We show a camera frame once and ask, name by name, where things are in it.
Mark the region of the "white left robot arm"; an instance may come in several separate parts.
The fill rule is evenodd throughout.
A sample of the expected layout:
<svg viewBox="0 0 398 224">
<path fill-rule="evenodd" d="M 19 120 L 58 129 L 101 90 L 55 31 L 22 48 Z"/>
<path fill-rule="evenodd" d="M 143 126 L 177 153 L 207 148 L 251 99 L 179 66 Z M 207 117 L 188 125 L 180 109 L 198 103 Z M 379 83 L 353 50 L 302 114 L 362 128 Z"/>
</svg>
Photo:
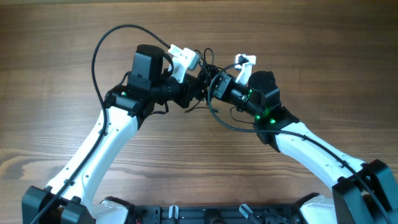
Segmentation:
<svg viewBox="0 0 398 224">
<path fill-rule="evenodd" d="M 142 44 L 132 69 L 101 100 L 96 126 L 67 165 L 44 189 L 31 186 L 22 198 L 24 223 L 129 223 L 134 205 L 115 197 L 93 204 L 103 177 L 121 148 L 137 133 L 143 121 L 157 114 L 156 104 L 168 101 L 187 108 L 196 95 L 190 84 L 200 61 L 196 51 L 175 45 L 167 51 Z"/>
</svg>

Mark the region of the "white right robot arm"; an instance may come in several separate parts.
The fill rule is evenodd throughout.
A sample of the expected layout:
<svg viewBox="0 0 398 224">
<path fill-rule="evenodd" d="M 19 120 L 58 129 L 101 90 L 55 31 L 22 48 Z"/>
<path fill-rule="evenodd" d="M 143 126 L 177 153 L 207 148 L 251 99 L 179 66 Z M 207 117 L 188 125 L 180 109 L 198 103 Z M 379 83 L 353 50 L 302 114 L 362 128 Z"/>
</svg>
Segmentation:
<svg viewBox="0 0 398 224">
<path fill-rule="evenodd" d="M 252 115 L 251 132 L 331 190 L 332 198 L 313 194 L 299 205 L 305 223 L 397 223 L 397 182 L 390 168 L 378 159 L 366 163 L 349 156 L 313 134 L 282 106 L 272 72 L 239 79 L 221 72 L 212 79 L 207 98 Z"/>
</svg>

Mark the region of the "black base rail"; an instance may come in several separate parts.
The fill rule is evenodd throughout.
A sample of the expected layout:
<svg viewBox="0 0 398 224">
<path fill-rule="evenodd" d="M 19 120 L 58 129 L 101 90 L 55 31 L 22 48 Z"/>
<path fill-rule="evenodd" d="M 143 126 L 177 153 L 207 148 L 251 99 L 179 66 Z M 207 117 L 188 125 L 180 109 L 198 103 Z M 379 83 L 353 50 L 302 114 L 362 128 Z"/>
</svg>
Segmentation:
<svg viewBox="0 0 398 224">
<path fill-rule="evenodd" d="M 132 224 L 283 224 L 305 223 L 298 208 L 292 204 L 217 207 L 169 207 L 140 205 L 127 219 Z"/>
</svg>

